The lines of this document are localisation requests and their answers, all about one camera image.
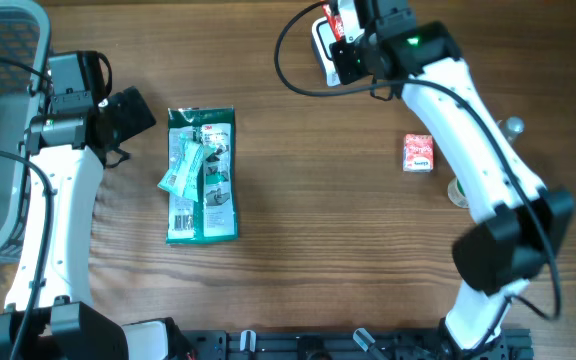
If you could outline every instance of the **wooden table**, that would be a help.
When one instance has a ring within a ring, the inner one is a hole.
[[[519,115],[518,153],[576,198],[576,3],[413,2],[460,44],[498,119]],[[159,123],[130,140],[133,159],[97,194],[90,280],[118,323],[172,316],[183,329],[293,331],[432,327],[460,277],[452,242],[472,226],[446,196],[441,154],[430,174],[403,173],[402,139],[425,133],[401,102],[368,94],[315,99],[279,82],[272,52],[306,3],[48,7],[58,51],[104,52],[115,89],[136,85]],[[323,86],[308,16],[286,39],[287,75]],[[167,109],[234,105],[241,238],[164,244]],[[576,217],[559,256],[564,316],[545,323],[516,305],[505,326],[533,331],[540,359],[576,359]],[[16,272],[0,265],[0,311]],[[526,296],[552,306],[544,273]]]

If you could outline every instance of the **barcode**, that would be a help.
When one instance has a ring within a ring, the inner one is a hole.
[[[192,215],[175,215],[175,231],[192,229]]]

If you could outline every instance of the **plastic bin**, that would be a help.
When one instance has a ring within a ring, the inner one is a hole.
[[[50,21],[30,0],[0,0],[0,57],[44,73]],[[23,132],[40,113],[44,86],[36,75],[0,63],[0,150],[23,154]],[[25,166],[0,158],[0,263],[21,256],[30,184]]]

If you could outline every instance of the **bottle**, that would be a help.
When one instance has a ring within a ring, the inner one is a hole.
[[[501,134],[510,145],[517,140],[517,137],[519,137],[522,132],[524,132],[524,121],[517,116],[511,116],[506,121],[499,121],[498,125]],[[466,199],[464,189],[461,187],[457,178],[452,179],[448,184],[448,198],[453,204],[460,208],[468,208],[468,199]]]

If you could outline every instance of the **brown wood surface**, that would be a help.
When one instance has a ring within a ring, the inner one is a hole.
[[[136,85],[157,126],[130,140],[133,159],[107,170],[95,205],[90,279],[96,307],[118,323],[172,316],[183,329],[352,330],[431,327],[460,277],[452,242],[472,226],[446,196],[441,154],[430,174],[401,170],[402,139],[425,133],[400,102],[367,94],[315,99],[274,73],[283,25],[307,3],[47,8],[58,51],[95,49],[115,89]],[[498,119],[519,115],[516,148],[551,187],[576,198],[576,2],[414,1],[441,19]],[[323,86],[307,17],[286,39],[288,76]],[[241,238],[164,244],[169,107],[234,105]],[[576,359],[576,217],[559,256],[564,316],[543,322],[516,305],[505,326],[533,331],[539,359]],[[16,266],[0,265],[0,311]],[[548,277],[526,294],[552,306]]]

